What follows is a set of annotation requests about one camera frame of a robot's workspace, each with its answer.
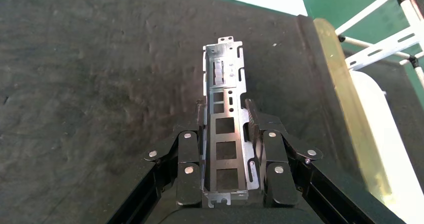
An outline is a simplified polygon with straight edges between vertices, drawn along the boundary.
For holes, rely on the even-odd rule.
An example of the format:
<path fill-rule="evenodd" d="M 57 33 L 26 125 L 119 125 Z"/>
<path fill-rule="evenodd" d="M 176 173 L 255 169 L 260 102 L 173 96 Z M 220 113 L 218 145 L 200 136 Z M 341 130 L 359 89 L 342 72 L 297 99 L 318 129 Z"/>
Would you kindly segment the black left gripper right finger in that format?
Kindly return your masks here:
<path fill-rule="evenodd" d="M 323 152 L 289 134 L 281 120 L 245 100 L 264 206 L 291 223 L 400 224 L 402 220 Z"/>

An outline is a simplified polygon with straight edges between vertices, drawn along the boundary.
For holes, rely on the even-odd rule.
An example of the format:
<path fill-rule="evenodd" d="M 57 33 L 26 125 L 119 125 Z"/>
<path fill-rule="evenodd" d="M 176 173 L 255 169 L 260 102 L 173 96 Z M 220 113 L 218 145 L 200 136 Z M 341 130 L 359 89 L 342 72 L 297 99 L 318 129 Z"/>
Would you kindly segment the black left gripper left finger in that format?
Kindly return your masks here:
<path fill-rule="evenodd" d="M 133 174 L 135 183 L 107 219 L 108 224 L 143 224 L 172 186 L 177 186 L 178 206 L 201 205 L 200 145 L 205 110 L 205 102 L 198 100 L 194 111 L 185 113 L 170 135 L 141 154 L 138 171 Z"/>

